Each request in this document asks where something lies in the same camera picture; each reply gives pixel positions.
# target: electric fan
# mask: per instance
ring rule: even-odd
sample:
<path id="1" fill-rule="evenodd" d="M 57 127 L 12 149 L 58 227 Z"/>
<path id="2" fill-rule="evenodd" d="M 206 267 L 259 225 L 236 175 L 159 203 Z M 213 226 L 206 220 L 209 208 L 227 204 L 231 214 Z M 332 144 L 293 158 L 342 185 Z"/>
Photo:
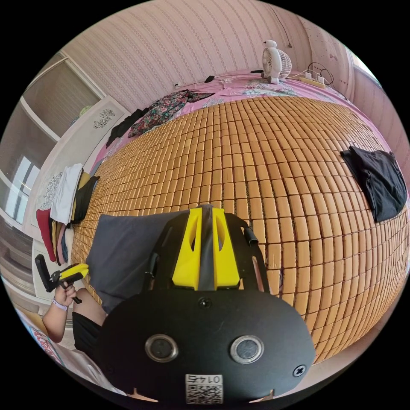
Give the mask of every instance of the electric fan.
<path id="1" fill-rule="evenodd" d="M 276 48 L 276 41 L 266 40 L 262 54 L 264 70 L 262 78 L 267 78 L 271 84 L 279 84 L 279 78 L 287 77 L 292 70 L 292 62 L 289 56 L 282 50 Z"/>

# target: power strip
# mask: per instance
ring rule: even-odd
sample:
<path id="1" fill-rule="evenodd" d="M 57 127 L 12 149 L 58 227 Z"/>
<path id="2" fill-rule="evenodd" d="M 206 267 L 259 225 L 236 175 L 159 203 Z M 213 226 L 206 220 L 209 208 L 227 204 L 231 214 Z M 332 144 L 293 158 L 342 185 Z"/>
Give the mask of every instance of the power strip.
<path id="1" fill-rule="evenodd" d="M 315 80 L 310 80 L 309 78 L 299 77 L 299 81 L 305 82 L 306 84 L 314 85 L 315 87 L 326 88 L 325 84 L 322 84 L 321 82 Z"/>

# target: black cable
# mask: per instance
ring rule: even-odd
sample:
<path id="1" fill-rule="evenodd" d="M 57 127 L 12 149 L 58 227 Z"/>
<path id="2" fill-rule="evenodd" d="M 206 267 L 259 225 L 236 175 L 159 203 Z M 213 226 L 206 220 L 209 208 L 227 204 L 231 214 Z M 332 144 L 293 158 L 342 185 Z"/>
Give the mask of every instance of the black cable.
<path id="1" fill-rule="evenodd" d="M 322 71 L 327 71 L 327 72 L 329 73 L 331 79 L 332 79 L 332 82 L 330 82 L 329 84 L 326 84 L 326 85 L 332 85 L 332 84 L 333 84 L 333 81 L 334 81 L 333 74 L 332 74 L 327 68 L 322 68 L 322 69 L 320 70 L 320 73 L 319 73 L 320 76 L 322 76 Z"/>
<path id="2" fill-rule="evenodd" d="M 329 84 L 326 84 L 326 85 L 332 86 L 332 88 L 333 88 L 337 93 L 342 94 L 343 97 L 345 98 L 345 100 L 348 101 L 348 99 L 346 98 L 346 96 L 335 88 L 335 86 L 334 86 L 334 84 L 333 84 L 333 81 L 334 81 L 333 74 L 332 74 L 322 63 L 318 63 L 318 62 L 316 62 L 316 61 L 310 63 L 310 64 L 308 65 L 308 67 L 307 67 L 307 71 L 308 71 L 308 72 L 310 71 L 310 66 L 313 65 L 313 64 L 320 64 L 320 65 L 323 67 L 323 69 L 320 71 L 320 75 L 322 75 L 322 71 L 327 71 L 327 72 L 329 73 L 329 75 L 330 75 L 331 78 L 332 78 L 332 82 L 330 82 Z"/>
<path id="3" fill-rule="evenodd" d="M 292 48 L 292 44 L 290 43 L 289 36 L 287 35 L 287 32 L 286 32 L 286 29 L 285 29 L 284 25 L 283 25 L 282 22 L 280 21 L 280 19 L 279 19 L 278 15 L 276 14 L 276 11 L 274 10 L 274 8 L 273 8 L 271 5 L 269 5 L 269 7 L 270 7 L 270 8 L 272 9 L 272 11 L 275 13 L 276 18 L 278 19 L 279 23 L 281 24 L 281 26 L 282 26 L 282 28 L 283 28 L 283 31 L 284 31 L 285 34 L 286 34 L 287 40 L 288 40 L 288 42 L 289 42 L 289 44 L 288 44 L 287 46 L 288 46 L 289 48 Z"/>

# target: hand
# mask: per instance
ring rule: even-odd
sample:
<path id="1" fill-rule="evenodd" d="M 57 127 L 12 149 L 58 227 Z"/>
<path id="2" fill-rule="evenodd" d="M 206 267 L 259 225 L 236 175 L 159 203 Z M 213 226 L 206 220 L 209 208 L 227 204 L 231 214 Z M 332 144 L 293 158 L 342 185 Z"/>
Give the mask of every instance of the hand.
<path id="1" fill-rule="evenodd" d="M 63 306 L 70 306 L 73 303 L 73 298 L 77 296 L 77 291 L 73 285 L 68 286 L 67 289 L 63 289 L 62 286 L 58 286 L 54 292 L 54 299 L 56 302 Z"/>

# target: black clothing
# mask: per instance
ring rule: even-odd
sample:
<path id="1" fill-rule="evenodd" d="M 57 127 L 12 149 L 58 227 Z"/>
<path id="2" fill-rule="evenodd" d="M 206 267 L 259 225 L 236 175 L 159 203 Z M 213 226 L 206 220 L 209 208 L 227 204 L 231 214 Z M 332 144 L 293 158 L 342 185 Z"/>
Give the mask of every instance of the black clothing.
<path id="1" fill-rule="evenodd" d="M 116 125 L 111 130 L 110 138 L 108 139 L 107 144 L 105 145 L 106 148 L 108 148 L 114 142 L 116 138 L 121 138 L 125 134 L 125 132 L 128 130 L 128 128 L 130 128 L 131 125 L 137 122 L 147 112 L 148 112 L 148 107 L 144 108 L 143 110 L 138 109 L 137 111 L 133 112 L 129 117 L 127 117 L 123 122 Z"/>
<path id="2" fill-rule="evenodd" d="M 397 216 L 407 201 L 407 190 L 393 153 L 350 146 L 340 154 L 364 192 L 375 222 Z"/>
<path id="3" fill-rule="evenodd" d="M 74 347 L 84 352 L 94 362 L 94 346 L 100 330 L 100 325 L 77 312 L 73 312 Z"/>
<path id="4" fill-rule="evenodd" d="M 86 216 L 88 206 L 90 205 L 91 196 L 94 191 L 95 182 L 99 176 L 92 176 L 87 183 L 76 193 L 76 210 L 72 223 L 80 223 Z"/>

